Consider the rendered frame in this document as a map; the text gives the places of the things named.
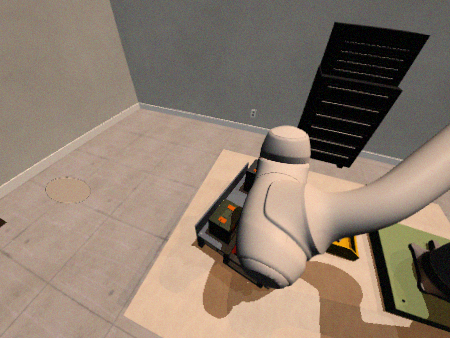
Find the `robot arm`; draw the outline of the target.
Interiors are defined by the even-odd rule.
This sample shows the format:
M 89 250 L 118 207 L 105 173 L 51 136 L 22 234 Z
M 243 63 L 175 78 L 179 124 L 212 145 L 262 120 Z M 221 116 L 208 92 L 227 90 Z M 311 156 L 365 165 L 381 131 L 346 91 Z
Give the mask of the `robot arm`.
M 399 223 L 449 191 L 450 123 L 385 175 L 354 190 L 325 192 L 307 183 L 309 160 L 306 132 L 271 129 L 240 214 L 241 268 L 273 289 L 294 284 L 306 260 L 323 255 L 335 241 Z M 440 247 L 430 240 L 429 250 L 408 247 L 418 289 L 450 303 L 450 242 Z

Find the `yellow bin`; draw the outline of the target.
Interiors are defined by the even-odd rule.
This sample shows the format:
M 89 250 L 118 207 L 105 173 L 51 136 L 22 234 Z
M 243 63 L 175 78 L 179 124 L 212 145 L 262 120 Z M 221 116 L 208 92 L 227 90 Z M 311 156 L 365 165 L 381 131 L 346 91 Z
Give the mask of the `yellow bin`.
M 337 244 L 336 244 L 337 243 Z M 340 245 L 338 245 L 340 244 Z M 356 236 L 342 239 L 339 243 L 334 242 L 326 252 L 356 261 L 359 259 Z

